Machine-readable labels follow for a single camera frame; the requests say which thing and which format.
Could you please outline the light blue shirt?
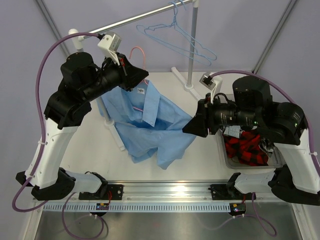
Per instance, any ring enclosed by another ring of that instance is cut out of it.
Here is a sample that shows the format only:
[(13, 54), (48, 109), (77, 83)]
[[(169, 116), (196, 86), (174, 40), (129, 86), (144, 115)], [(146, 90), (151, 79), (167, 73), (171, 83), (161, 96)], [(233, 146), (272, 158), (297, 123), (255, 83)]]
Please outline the light blue shirt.
[(149, 80), (143, 80), (132, 91), (116, 87), (103, 94), (102, 101), (135, 164), (156, 155), (156, 164), (166, 170), (183, 157), (196, 138), (183, 132), (191, 116)]

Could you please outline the red black plaid shirt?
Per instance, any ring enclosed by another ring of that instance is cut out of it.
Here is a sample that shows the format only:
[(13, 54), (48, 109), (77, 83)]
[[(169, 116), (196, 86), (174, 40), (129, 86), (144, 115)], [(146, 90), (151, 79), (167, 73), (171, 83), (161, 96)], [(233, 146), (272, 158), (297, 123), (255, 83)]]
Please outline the red black plaid shirt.
[(240, 137), (223, 136), (226, 154), (237, 158), (240, 164), (251, 167), (268, 166), (268, 155), (260, 148), (261, 136), (253, 131), (244, 131)]

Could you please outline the blue wire hanger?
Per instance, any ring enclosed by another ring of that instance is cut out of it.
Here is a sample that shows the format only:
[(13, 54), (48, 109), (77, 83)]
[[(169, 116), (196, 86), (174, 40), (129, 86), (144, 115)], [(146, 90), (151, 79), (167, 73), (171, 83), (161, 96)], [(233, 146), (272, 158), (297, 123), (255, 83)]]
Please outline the blue wire hanger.
[[(178, 4), (180, 3), (184, 9), (186, 9), (186, 4), (183, 3), (182, 0), (173, 0), (170, 3), (173, 5), (173, 15), (171, 23), (159, 23), (149, 26), (137, 25), (136, 29), (158, 44), (184, 57), (187, 57), (189, 60), (193, 60), (208, 67), (211, 66), (212, 63), (218, 58), (216, 53), (199, 42), (194, 35), (184, 30), (178, 22)], [(189, 43), (189, 48), (185, 48), (178, 43), (165, 40), (163, 37), (160, 37), (160, 35), (157, 34), (157, 32), (162, 32), (165, 30), (171, 30), (175, 37), (178, 37), (181, 40), (186, 40)]]
[(179, 24), (179, 6), (186, 10), (186, 4), (182, 0), (173, 0), (172, 21), (170, 23), (158, 23), (155, 25), (138, 24), (136, 29), (141, 34), (170, 49), (171, 51), (205, 66), (211, 66), (217, 60), (214, 51), (203, 45), (197, 38), (197, 23), (199, 4), (192, 2), (191, 30), (187, 31)]

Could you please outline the black white plaid shirt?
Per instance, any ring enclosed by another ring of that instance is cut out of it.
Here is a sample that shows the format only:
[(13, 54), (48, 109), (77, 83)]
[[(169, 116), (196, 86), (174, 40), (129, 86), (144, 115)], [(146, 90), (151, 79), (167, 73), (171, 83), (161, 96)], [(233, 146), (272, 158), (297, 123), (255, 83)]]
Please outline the black white plaid shirt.
[(240, 126), (228, 126), (224, 129), (223, 137), (229, 154), (259, 150), (270, 156), (274, 152), (275, 146), (261, 137), (255, 129), (243, 130)]

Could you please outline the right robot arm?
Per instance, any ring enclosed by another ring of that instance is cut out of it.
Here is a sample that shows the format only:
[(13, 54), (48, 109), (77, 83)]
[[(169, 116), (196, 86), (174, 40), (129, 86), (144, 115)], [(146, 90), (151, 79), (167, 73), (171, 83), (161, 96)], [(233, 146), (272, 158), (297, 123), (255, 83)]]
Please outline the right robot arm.
[(183, 132), (202, 138), (232, 126), (255, 130), (278, 149), (285, 164), (260, 174), (234, 173), (226, 184), (233, 199), (242, 194), (272, 193), (294, 204), (320, 203), (320, 167), (311, 150), (310, 125), (301, 107), (291, 100), (275, 102), (272, 84), (253, 74), (233, 82), (234, 100), (221, 102), (220, 94), (207, 94), (197, 103), (195, 116)]

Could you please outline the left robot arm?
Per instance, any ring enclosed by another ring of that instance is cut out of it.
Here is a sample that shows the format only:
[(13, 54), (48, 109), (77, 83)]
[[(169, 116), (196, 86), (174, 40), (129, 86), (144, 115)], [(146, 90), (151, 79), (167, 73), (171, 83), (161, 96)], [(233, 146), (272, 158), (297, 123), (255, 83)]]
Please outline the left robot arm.
[(116, 87), (132, 91), (149, 75), (124, 54), (116, 56), (119, 63), (105, 58), (98, 67), (89, 53), (76, 52), (61, 65), (62, 81), (44, 110), (46, 140), (40, 163), (34, 174), (26, 170), (15, 177), (21, 185), (32, 187), (38, 201), (61, 200), (70, 193), (79, 193), (81, 200), (109, 197), (108, 181), (100, 174), (74, 173), (60, 165), (71, 138), (92, 109), (91, 102)]

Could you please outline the white silver clothes rack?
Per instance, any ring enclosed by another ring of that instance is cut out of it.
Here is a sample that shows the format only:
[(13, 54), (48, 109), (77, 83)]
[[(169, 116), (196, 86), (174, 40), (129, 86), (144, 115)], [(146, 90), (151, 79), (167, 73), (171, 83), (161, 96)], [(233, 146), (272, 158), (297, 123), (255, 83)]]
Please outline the white silver clothes rack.
[[(112, 23), (110, 25), (107, 25), (107, 26), (92, 30), (89, 33), (91, 33), (91, 34), (107, 33), (107, 31), (109, 31), (109, 30), (113, 30), (113, 29), (119, 28), (121, 26), (125, 26), (127, 24), (134, 23), (134, 22), (139, 21), (141, 19), (145, 19), (145, 18), (148, 18), (150, 16), (153, 16), (153, 15), (168, 11), (170, 9), (173, 9), (173, 12), (174, 12), (173, 13), (173, 15), (174, 15), (173, 16), (173, 21), (172, 21), (173, 23), (171, 23), (169, 25), (158, 24), (158, 25), (155, 25), (155, 26), (147, 27), (146, 29), (147, 30), (156, 30), (156, 29), (160, 29), (160, 28), (173, 27), (177, 32), (179, 32), (186, 39), (189, 40), (189, 43), (190, 43), (189, 50), (178, 48), (177, 46), (169, 44), (168, 42), (164, 42), (162, 40), (159, 40), (158, 38), (145, 33), (145, 30), (143, 30), (143, 34), (145, 34), (149, 38), (155, 40), (156, 42), (164, 45), (167, 48), (170, 48), (171, 50), (173, 50), (173, 51), (175, 51), (175, 52), (177, 52), (177, 53), (179, 53), (181, 55), (182, 55), (182, 53), (178, 52), (178, 50), (176, 50), (176, 49), (180, 49), (182, 51), (188, 52), (189, 56), (187, 56), (187, 57), (189, 58), (189, 61), (188, 61), (187, 79), (185, 79), (175, 67), (171, 68), (171, 72), (180, 81), (181, 84), (184, 84), (185, 91), (189, 92), (195, 99), (199, 100), (200, 95), (194, 89), (194, 86), (192, 84), (193, 66), (194, 66), (194, 61), (195, 61), (194, 56), (197, 55), (197, 56), (203, 57), (203, 58), (207, 59), (210, 64), (212, 63), (212, 61), (217, 59), (217, 56), (216, 56), (215, 53), (213, 53), (213, 55), (215, 56), (215, 59), (211, 60), (211, 59), (209, 59), (208, 57), (206, 57), (204, 55), (198, 54), (197, 51), (196, 51), (196, 44), (199, 44), (199, 46), (202, 49), (205, 49), (205, 50), (208, 51), (207, 48), (204, 48), (202, 46), (202, 44), (198, 40), (196, 40), (196, 29), (197, 29), (199, 0), (177, 0), (177, 1), (178, 1), (178, 3), (176, 3), (176, 0), (174, 0), (171, 4), (169, 4), (167, 6), (164, 6), (164, 7), (161, 7), (161, 8), (157, 8), (155, 10), (152, 10), (152, 11), (149, 11), (149, 12), (146, 12), (146, 13), (142, 13), (140, 15), (136, 15), (136, 16), (133, 16), (133, 17), (130, 17), (130, 18), (127, 18), (127, 19)], [(185, 4), (188, 4), (188, 3), (192, 3), (192, 5), (193, 5), (192, 22), (191, 22), (191, 33), (190, 34), (187, 33), (186, 31), (184, 31), (178, 25), (178, 22), (177, 22), (178, 7), (179, 6), (183, 6), (184, 8), (186, 8)], [(84, 41), (84, 39), (89, 38), (89, 37), (92, 37), (92, 36), (91, 35), (86, 35), (86, 36), (85, 35), (80, 35), (80, 36), (75, 36), (75, 37), (71, 38), (72, 42), (73, 42), (73, 45), (74, 45), (75, 49), (77, 50), (77, 52), (83, 52), (84, 49), (83, 49), (82, 41)], [(112, 136), (114, 138), (114, 141), (117, 144), (119, 150), (120, 151), (124, 151), (126, 149), (125, 145), (124, 145), (123, 141), (121, 140), (119, 133), (116, 130), (115, 122), (110, 117), (102, 97), (101, 96), (98, 97), (96, 101), (97, 101), (97, 105), (98, 105), (99, 109), (103, 113), (102, 115), (105, 118), (105, 122), (104, 122), (105, 126), (109, 129), (110, 133), (112, 134)]]

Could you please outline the clear plastic bin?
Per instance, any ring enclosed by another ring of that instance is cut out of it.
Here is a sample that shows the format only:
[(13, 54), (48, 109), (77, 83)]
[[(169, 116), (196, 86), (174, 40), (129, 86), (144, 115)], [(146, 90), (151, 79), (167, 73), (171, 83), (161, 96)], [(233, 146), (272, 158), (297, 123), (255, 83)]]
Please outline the clear plastic bin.
[(254, 169), (254, 170), (260, 170), (260, 169), (272, 169), (272, 168), (278, 168), (278, 167), (282, 167), (285, 164), (285, 160), (282, 157), (280, 151), (275, 147), (274, 143), (269, 141), (267, 138), (263, 137), (261, 134), (258, 133), (258, 131), (256, 130), (256, 126), (252, 126), (252, 127), (245, 127), (245, 126), (241, 126), (241, 128), (245, 131), (248, 130), (256, 130), (257, 133), (265, 138), (266, 140), (268, 140), (270, 143), (272, 143), (274, 145), (274, 151), (271, 153), (271, 155), (268, 155), (269, 159), (268, 159), (268, 166), (249, 166), (249, 165), (245, 165), (245, 164), (241, 164), (238, 160), (237, 157), (233, 157), (230, 158), (227, 156), (226, 153), (226, 148), (225, 148), (225, 142), (224, 142), (224, 136), (223, 136), (223, 132), (225, 130), (226, 126), (221, 127), (221, 129), (218, 131), (218, 136), (220, 137), (220, 143), (222, 144), (222, 151), (225, 157), (225, 164), (229, 169), (234, 169), (234, 170), (249, 170), (249, 169)]

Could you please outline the aluminium mounting rail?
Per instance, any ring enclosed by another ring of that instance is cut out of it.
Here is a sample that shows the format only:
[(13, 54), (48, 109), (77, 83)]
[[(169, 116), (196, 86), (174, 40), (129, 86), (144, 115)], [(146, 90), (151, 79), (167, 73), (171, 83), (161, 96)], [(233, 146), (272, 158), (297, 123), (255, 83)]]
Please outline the aluminium mounting rail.
[(178, 200), (224, 201), (220, 194), (224, 182), (213, 181), (106, 181), (100, 179), (74, 180), (73, 178), (40, 188), (34, 186), (31, 195), (38, 201), (63, 200), (76, 193), (81, 201), (169, 202)]

